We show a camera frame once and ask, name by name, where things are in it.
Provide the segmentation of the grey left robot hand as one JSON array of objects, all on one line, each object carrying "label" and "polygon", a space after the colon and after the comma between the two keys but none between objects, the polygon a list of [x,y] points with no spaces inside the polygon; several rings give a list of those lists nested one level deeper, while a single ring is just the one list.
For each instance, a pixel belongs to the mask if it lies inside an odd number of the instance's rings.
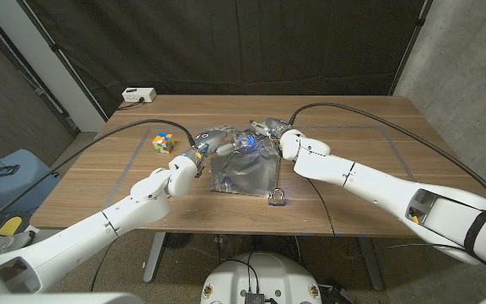
[{"label": "grey left robot hand", "polygon": [[226,125],[210,128],[194,137],[194,145],[184,156],[197,165],[211,155],[228,156],[241,147],[238,140],[242,134],[242,131]]}]

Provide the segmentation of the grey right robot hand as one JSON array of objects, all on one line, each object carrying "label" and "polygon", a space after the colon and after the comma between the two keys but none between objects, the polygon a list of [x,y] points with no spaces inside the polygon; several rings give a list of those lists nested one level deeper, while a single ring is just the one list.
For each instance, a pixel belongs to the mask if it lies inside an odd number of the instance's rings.
[{"label": "grey right robot hand", "polygon": [[280,140],[286,132],[292,129],[287,122],[271,117],[267,118],[265,122],[250,120],[250,125],[256,133],[272,140]]}]

